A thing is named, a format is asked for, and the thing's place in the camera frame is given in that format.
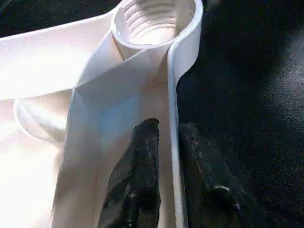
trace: curved edge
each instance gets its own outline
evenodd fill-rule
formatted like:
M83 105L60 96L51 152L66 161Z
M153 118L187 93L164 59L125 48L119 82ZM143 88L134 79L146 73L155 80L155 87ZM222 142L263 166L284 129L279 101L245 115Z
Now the curved edge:
M32 134L30 134L22 125L22 123L20 122L19 120L19 117L18 117L18 105L20 105L20 99L15 99L14 100L14 105L13 105L13 115L14 115L14 119L17 123L17 125L19 126L19 129L22 131L22 133L24 133L27 137L33 139L33 140L36 140L38 142L48 142L46 140L43 140L43 139L40 139L40 138L37 138L35 136L33 136Z
M113 34L115 40L118 41L118 43L122 44L125 47L131 48L131 49L135 49L135 50L158 48L158 47L162 47L162 46L165 46L165 45L168 45L168 44L173 44L175 42L178 42L179 40L183 39L182 37L187 36L187 34L196 27L195 24L199 20L201 20L200 19L200 15L202 15L202 13L203 13L202 3L199 0L192 0L192 1L194 1L195 7L196 7L194 15L193 15L193 18L190 21L190 23L174 39L168 40L168 41L160 43L158 45L152 45L152 44L141 45L141 44L133 44L131 42L127 42L123 38L121 38L120 35L119 35L119 32L118 32L118 30L116 28L115 16L117 15L117 13L120 10L121 6L124 4L124 1L121 1L120 4L117 5L116 11L114 13L114 16L112 17L112 21L111 21L111 31L112 31L112 34Z
M177 107L176 85L181 76L190 69L195 63L200 44L200 30L203 15L203 5L201 0L195 1L195 14L190 24L180 33L178 40L176 40L170 47L168 52L168 93L169 93L169 119L170 119L170 135L171 135L171 158L172 158L172 173L173 173L173 188L174 188L174 204L176 227L187 228L187 206L185 199L183 171L179 154L179 119ZM188 51L187 58L184 55L185 48L191 47Z

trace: black fabric background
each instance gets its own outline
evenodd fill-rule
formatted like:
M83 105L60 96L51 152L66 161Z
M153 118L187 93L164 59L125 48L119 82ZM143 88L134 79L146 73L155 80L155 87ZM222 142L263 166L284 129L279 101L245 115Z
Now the black fabric background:
M109 12L120 0L12 0L1 12L0 37L44 29Z
M300 0L222 1L206 11L198 60L177 86L180 123L215 140L262 206L302 222L303 29Z

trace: white plastic part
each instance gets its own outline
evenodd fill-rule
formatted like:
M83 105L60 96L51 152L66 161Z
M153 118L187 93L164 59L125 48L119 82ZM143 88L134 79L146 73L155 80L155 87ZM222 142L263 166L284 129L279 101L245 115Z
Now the white plastic part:
M145 34L143 44L139 44L135 34L146 30L149 23L134 33L131 29L132 24L128 22L130 15L127 13L130 7L134 6L134 14L138 12L141 18L158 21L157 17L149 17L149 7L144 5L141 8L147 1L124 0L115 9L111 26L113 36L109 38L115 39L123 60L111 68L96 66L100 74L94 73L92 80L84 80L84 83L79 83L74 89L67 122L63 163L54 199L52 228L96 227L111 171L130 142L134 126L150 117L160 120L162 202L159 228L187 227L181 168L176 154L177 107L175 103L168 106L168 63L170 68L174 69L174 74L169 71L170 80L177 80L195 62L199 50L203 9L200 0L170 2L173 6L171 10L177 15L174 33L172 30L168 31L162 40L163 30L156 28L156 31L151 30L149 34ZM188 23L187 20L179 19L177 14L182 7L185 12L188 8L189 14L190 9L194 9L192 19ZM149 41L156 40L155 36L158 41L154 45L149 44ZM169 53L173 52L171 48L177 50L178 44L182 45L183 53L180 51L180 56L175 57L176 60L173 61L175 55L171 54L168 57L167 53L169 49ZM102 44L90 61L99 58L102 51L98 49L101 47ZM170 99L176 96L172 88L169 92ZM170 117L174 114L173 122L169 119L169 113ZM172 142L170 124L175 127L171 132Z
M108 32L113 12L0 38L0 100L73 88Z
M48 228L60 146L33 140L13 115L13 100L0 101L0 227Z
M21 80L24 87L5 90L2 96L23 98L39 95L44 100L45 96L53 97L60 91L74 88L53 202L52 228L96 227L110 173L130 142L134 126L149 117L158 118L161 123L159 228L187 227L177 147L175 86L197 57L203 9L201 0L158 0L154 7L151 2L154 1L123 0L113 11L95 19L0 39L0 48L8 48L5 54L0 54L6 63L12 63L16 56L24 58L35 49L38 53L36 60L44 61L47 58L39 55L43 47L54 53L51 50L58 50L56 44L63 44L58 47L68 51L68 46L64 47L67 43L62 41L69 42L71 37L63 37L65 32L62 29L71 29L74 34L74 29L98 28L98 23L110 28L96 32L99 37L94 34L94 38L87 34L81 36L83 43L80 46L89 48L86 55L75 55L79 62L64 65L68 82L61 83L64 74L45 79L48 76L45 71L58 72L57 56L53 56L54 63L48 69L40 69L30 75L30 70L24 68L26 76L23 76L24 81ZM25 45L26 48L14 50L12 47L15 45ZM78 76L76 70L68 71L75 65ZM2 64L0 67L0 72L8 73L14 68L3 67ZM42 73L44 76L36 81L41 83L41 87L32 88L27 78L36 79ZM14 74L14 77L17 82L20 75ZM54 121L51 116L56 109L50 106L47 114L43 111L45 109L37 98L21 99L15 103L15 116L27 133L53 142L56 137L50 137L51 132L54 126L57 130L60 127L49 124L49 121ZM66 118L64 112L59 115Z

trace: dark cloth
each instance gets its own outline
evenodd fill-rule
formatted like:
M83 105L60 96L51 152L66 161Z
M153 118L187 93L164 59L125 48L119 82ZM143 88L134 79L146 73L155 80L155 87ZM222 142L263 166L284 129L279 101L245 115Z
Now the dark cloth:
M0 37L105 14L120 0L0 0Z
M216 144L265 213L278 213L300 227L303 15L300 0L223 0L210 7L198 59L177 86L180 124L195 123Z
M114 167L98 228L157 228L161 204L157 119L136 126Z

